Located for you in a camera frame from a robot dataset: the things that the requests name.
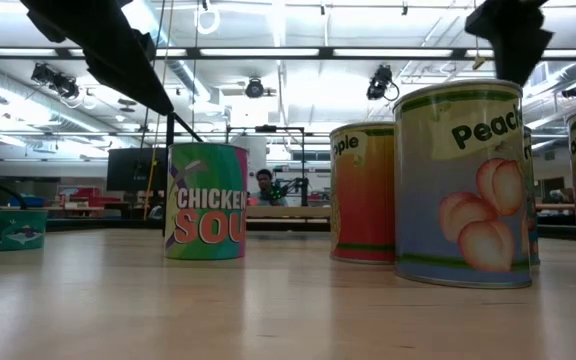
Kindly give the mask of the black monitor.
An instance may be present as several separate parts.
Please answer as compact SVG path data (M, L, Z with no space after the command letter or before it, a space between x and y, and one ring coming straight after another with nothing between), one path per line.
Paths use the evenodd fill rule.
M167 185L164 148L111 149L108 156L106 188L109 191L137 192L163 190Z

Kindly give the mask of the pineapple can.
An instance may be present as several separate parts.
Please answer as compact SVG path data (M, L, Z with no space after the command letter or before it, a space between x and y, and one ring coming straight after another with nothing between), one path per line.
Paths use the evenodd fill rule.
M391 264L395 258L392 122L345 125L330 134L330 256Z

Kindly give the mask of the black ceiling spotlight cluster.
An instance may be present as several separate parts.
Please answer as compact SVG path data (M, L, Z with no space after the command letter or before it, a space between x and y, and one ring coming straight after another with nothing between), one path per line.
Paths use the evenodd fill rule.
M61 98L75 99L80 94L74 77L59 72L46 63L36 63L30 79L38 85L54 91Z

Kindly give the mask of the black aluminium table frame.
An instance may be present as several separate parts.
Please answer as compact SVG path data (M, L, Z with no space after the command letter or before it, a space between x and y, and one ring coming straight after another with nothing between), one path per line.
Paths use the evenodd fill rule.
M542 217L537 220L537 230L541 237L565 240L576 240L576 226L572 215ZM137 219L54 219L47 221L48 232L75 231L91 229L158 229L162 230L162 220ZM247 219L247 229L251 231L293 231L293 232L328 232L331 221L324 215L277 215L253 216Z

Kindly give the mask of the chicken soup can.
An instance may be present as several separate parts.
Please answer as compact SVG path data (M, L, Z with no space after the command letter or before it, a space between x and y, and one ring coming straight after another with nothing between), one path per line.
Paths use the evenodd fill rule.
M164 256L227 260L245 255L248 150L194 142L168 147Z

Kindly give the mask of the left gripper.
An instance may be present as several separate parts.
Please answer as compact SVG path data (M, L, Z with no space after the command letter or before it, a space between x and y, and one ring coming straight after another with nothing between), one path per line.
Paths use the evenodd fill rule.
M106 85L167 116L174 107L154 70L156 46L148 32L130 28L122 7L131 0L20 0L27 17L51 42L70 40L88 71Z

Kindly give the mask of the peaches can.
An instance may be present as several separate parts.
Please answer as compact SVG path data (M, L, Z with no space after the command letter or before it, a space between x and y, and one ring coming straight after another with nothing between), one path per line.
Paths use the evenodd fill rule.
M469 288L531 285L521 100L515 83L475 79L396 102L398 276Z

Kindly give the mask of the round black ceiling spotlight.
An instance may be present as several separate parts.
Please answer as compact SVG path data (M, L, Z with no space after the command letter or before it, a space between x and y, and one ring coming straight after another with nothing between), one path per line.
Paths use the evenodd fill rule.
M263 97L265 94L265 88L263 86L262 80L258 77L251 77L244 90L244 93L250 99Z

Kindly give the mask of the yellow hanging hook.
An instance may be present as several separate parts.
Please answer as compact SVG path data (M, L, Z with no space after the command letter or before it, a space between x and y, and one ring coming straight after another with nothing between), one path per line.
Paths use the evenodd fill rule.
M475 38L475 57L472 65L472 70L477 71L484 63L486 62L486 58L481 55L480 47L479 47L479 38Z

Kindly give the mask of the wooden shelf with black legs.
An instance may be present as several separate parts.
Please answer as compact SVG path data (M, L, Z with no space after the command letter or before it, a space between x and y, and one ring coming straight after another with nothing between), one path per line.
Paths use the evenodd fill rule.
M197 142L203 142L203 139L175 112L170 113L167 116L166 120L166 132L165 132L165 149L166 149L166 168L168 170L168 175L171 175L172 169L172 162L170 159L170 150L174 144L174 137L176 136L176 132L174 131L174 125L179 124L183 127L183 129ZM297 178L290 182L285 190L290 187L297 187L300 189L300 186L296 184L296 181L300 178ZM253 210L251 217L252 218L304 218L304 219L311 219L311 218L329 218L330 211L325 209L311 209L309 210L306 207L296 207L293 209L283 208L283 209L275 209L272 210L270 207L268 208L261 208L257 210Z

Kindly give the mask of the person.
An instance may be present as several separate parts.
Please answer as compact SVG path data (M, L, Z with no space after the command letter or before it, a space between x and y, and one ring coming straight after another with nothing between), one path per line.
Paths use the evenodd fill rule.
M258 206L287 206L287 200L275 189L272 173L268 169L256 172L259 191L254 195Z

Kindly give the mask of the green tuna fish can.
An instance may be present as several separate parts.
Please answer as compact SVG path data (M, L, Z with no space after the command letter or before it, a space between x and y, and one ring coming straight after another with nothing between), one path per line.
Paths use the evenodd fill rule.
M46 211L0 209L0 251L42 248L46 227Z

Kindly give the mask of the white pillar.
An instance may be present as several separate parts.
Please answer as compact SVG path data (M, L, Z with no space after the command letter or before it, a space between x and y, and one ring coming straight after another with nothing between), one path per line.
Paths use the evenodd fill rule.
M242 135L234 140L234 145L243 147L248 152L247 157L247 187L251 195L259 192L256 174L267 168L267 138Z

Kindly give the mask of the red workbench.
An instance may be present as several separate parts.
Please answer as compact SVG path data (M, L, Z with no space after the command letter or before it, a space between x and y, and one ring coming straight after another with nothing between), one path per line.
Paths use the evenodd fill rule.
M122 201L120 197L103 195L95 186L59 186L57 198L65 209L104 208L107 204Z

